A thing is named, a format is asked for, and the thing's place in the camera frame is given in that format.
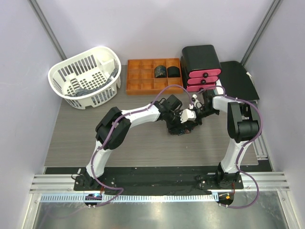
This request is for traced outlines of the floral navy tie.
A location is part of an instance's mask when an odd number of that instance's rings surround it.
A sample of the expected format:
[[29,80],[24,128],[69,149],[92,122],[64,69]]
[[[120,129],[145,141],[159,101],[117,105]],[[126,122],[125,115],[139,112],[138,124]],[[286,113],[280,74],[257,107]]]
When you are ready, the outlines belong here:
[[198,124],[194,121],[186,121],[185,123],[168,124],[168,132],[171,135],[184,135],[191,133]]

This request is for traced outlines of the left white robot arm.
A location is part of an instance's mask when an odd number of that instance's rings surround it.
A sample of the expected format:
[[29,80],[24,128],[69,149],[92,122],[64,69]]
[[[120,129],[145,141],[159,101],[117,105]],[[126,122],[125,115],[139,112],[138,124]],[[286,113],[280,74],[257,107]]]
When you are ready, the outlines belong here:
[[129,130],[135,126],[148,122],[175,120],[175,111],[182,107],[182,102],[170,95],[167,99],[152,102],[144,107],[132,110],[111,108],[105,117],[96,126],[96,145],[89,164],[86,166],[88,176],[85,185],[90,190],[97,190],[102,183],[100,176],[113,150],[125,140]]

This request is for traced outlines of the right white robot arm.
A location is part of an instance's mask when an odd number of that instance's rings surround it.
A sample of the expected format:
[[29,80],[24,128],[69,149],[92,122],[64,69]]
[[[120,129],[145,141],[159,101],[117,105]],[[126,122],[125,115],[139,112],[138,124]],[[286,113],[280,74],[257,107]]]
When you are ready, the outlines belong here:
[[238,181],[240,163],[249,145],[262,132],[262,118],[256,101],[216,94],[213,89],[201,89],[203,110],[207,115],[225,112],[227,115],[227,133],[230,137],[229,146],[215,175],[211,178],[218,187],[227,188]]

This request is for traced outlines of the white teal booklet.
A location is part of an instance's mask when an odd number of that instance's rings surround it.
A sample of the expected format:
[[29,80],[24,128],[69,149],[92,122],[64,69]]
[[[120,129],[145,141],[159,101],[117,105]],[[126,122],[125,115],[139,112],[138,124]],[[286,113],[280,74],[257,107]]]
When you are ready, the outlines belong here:
[[224,90],[222,88],[222,85],[221,85],[221,82],[220,82],[219,79],[216,81],[215,86],[216,87],[214,88],[214,93],[216,95],[223,95],[224,94]]

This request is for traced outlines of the black folder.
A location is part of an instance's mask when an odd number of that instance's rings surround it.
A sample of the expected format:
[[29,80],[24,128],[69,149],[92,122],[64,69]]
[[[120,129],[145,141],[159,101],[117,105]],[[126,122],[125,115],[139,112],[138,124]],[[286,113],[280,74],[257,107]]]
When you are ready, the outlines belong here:
[[237,61],[220,62],[221,73],[219,80],[230,97],[243,100],[259,100],[259,95],[254,87],[247,70]]

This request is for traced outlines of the black pink drawer unit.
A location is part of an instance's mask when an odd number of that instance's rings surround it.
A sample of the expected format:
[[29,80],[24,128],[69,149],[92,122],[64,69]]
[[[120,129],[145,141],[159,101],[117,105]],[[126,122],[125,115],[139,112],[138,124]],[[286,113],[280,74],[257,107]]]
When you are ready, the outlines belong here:
[[180,58],[183,86],[188,92],[216,85],[222,72],[213,45],[186,46]]

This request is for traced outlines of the rolled black tie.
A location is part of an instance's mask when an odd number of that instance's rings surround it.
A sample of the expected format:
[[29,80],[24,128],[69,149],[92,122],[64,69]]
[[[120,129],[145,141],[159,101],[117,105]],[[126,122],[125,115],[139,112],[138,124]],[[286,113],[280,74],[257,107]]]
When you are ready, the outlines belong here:
[[180,69],[176,66],[170,66],[167,68],[167,77],[168,78],[179,78]]

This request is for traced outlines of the rolled dark patterned tie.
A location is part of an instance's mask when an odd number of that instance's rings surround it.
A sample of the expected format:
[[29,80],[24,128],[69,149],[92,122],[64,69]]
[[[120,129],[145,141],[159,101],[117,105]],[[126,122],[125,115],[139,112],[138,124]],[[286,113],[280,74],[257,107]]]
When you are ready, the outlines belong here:
[[164,65],[158,65],[154,69],[154,77],[155,78],[166,78],[167,77],[167,69]]

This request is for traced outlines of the orange compartment tray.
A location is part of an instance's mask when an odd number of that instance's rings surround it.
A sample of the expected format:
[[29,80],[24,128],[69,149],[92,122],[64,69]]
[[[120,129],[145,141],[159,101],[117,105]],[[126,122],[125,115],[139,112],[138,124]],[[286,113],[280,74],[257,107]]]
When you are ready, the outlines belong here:
[[129,59],[127,62],[126,93],[128,95],[158,94],[162,89],[171,85],[164,92],[179,94],[183,81],[181,77],[180,60],[166,59]]

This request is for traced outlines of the white plastic basket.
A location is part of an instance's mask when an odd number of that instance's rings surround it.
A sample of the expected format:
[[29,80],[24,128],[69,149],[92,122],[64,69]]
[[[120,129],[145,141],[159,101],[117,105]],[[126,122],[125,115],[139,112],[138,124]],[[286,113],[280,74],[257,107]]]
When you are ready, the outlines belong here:
[[[86,88],[85,83],[93,80],[93,75],[101,72],[107,79],[113,70],[118,73],[114,80],[91,94],[75,97],[75,90]],[[122,65],[117,54],[105,46],[97,46],[64,60],[48,72],[48,81],[53,91],[70,106],[84,110],[86,107],[98,107],[111,100],[121,87]]]

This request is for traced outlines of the blue patterned tie in basket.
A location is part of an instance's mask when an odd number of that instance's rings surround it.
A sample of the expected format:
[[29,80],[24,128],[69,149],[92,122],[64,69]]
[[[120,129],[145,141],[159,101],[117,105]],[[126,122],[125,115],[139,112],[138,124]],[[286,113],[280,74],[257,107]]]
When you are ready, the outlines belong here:
[[107,86],[114,80],[117,73],[118,73],[118,69],[115,68],[107,79],[102,75],[101,72],[94,74],[93,80],[90,81],[89,83],[85,83],[86,88],[76,89],[74,96],[75,97],[84,96],[102,89],[103,87]]

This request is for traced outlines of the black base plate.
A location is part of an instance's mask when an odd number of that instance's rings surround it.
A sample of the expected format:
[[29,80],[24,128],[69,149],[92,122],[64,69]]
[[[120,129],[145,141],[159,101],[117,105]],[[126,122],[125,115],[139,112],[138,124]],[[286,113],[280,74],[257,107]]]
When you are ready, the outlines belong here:
[[109,187],[122,187],[125,192],[137,188],[159,187],[173,191],[181,187],[193,190],[216,190],[244,188],[239,172],[228,174],[217,166],[175,166],[175,167],[106,167],[96,181],[85,169],[76,174],[75,191],[96,191],[100,183]]

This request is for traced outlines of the aluminium frame rail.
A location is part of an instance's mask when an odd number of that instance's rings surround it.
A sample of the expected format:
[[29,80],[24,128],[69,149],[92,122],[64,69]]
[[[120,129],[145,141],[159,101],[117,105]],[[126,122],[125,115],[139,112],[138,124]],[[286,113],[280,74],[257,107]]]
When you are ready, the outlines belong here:
[[30,187],[31,193],[61,193],[71,192],[74,187],[74,179],[71,175],[35,175]]

